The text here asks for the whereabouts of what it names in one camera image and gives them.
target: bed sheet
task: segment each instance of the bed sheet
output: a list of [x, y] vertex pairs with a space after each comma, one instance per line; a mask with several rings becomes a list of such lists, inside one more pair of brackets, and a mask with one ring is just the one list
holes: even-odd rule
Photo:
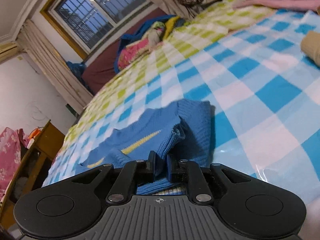
[[108, 82], [90, 102], [78, 124], [69, 130], [61, 152], [64, 153], [97, 120], [104, 118], [125, 98], [158, 74], [196, 54], [232, 30], [250, 26], [274, 12], [271, 8], [258, 6], [233, 9], [233, 2], [234, 0], [223, 0], [213, 4], [188, 26], [176, 28], [150, 55], [139, 58]]
[[212, 162], [294, 192], [307, 206], [304, 233], [319, 230], [320, 70], [300, 50], [309, 30], [320, 32], [318, 15], [279, 10], [158, 74], [59, 155], [45, 185], [74, 175], [114, 128], [146, 108], [208, 100]]

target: folded clothes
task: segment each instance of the folded clothes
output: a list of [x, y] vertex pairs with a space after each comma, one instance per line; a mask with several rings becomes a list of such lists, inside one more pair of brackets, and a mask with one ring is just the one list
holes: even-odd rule
[[156, 182], [138, 188], [139, 194], [151, 194], [172, 186], [166, 174], [166, 156], [172, 150], [176, 159], [188, 159], [208, 166], [210, 148], [210, 103], [182, 99], [165, 108], [147, 109], [137, 122], [114, 129], [111, 136], [89, 153], [78, 165], [76, 174], [104, 163], [115, 168], [137, 159], [147, 160], [156, 152]]

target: yellow stripe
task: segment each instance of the yellow stripe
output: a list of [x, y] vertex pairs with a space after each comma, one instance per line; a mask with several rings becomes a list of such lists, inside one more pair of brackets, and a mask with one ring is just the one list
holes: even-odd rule
[[[124, 154], [129, 154], [130, 152], [132, 152], [133, 150], [135, 150], [136, 148], [138, 148], [140, 145], [144, 144], [145, 142], [147, 142], [148, 140], [150, 140], [152, 137], [156, 136], [158, 133], [160, 133], [161, 130], [156, 131], [154, 133], [151, 133], [150, 135], [143, 137], [142, 139], [140, 139], [139, 141], [135, 142], [134, 144], [130, 145], [129, 147], [121, 150]], [[94, 167], [97, 167], [99, 165], [101, 165], [103, 163], [104, 157], [97, 161], [96, 163], [93, 164], [89, 164], [87, 165], [88, 169], [92, 169]]]
[[94, 168], [94, 167], [97, 167], [97, 166], [99, 166], [99, 165], [102, 164], [103, 160], [104, 160], [104, 157], [103, 157], [101, 160], [97, 161], [96, 163], [87, 165], [87, 168], [88, 168], [88, 169], [92, 169], [92, 168]]
[[150, 140], [152, 137], [156, 136], [158, 133], [160, 133], [161, 130], [156, 131], [154, 133], [151, 133], [150, 135], [140, 139], [139, 141], [135, 142], [134, 144], [130, 145], [129, 147], [121, 150], [124, 154], [129, 154], [130, 152], [132, 152], [133, 150], [135, 150], [136, 148], [138, 148], [140, 145], [142, 145], [143, 143], [147, 142], [148, 140]]

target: wooden furniture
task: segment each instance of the wooden furniture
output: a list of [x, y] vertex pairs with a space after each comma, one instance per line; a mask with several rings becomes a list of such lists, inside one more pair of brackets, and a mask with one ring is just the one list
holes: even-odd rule
[[8, 187], [0, 208], [0, 224], [2, 224], [5, 229], [15, 224], [13, 208], [17, 200], [13, 197], [12, 193], [18, 178], [26, 173], [25, 169], [27, 167], [30, 169], [30, 161], [32, 159], [34, 160], [34, 164], [28, 173], [28, 180], [23, 187], [22, 195], [41, 187], [52, 161], [62, 147], [63, 140], [64, 134], [49, 121], [41, 133], [35, 138], [30, 149], [23, 156], [21, 164]]

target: pink blanket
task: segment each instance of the pink blanket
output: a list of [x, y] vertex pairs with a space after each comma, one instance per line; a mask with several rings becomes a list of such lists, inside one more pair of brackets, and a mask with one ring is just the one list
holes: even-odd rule
[[28, 145], [28, 140], [23, 136], [22, 129], [14, 131], [8, 127], [0, 134], [0, 199], [19, 168], [20, 140], [23, 145]]
[[284, 8], [295, 11], [317, 11], [320, 0], [244, 0], [235, 1], [233, 8], [240, 8], [249, 5], [263, 5], [271, 8]]

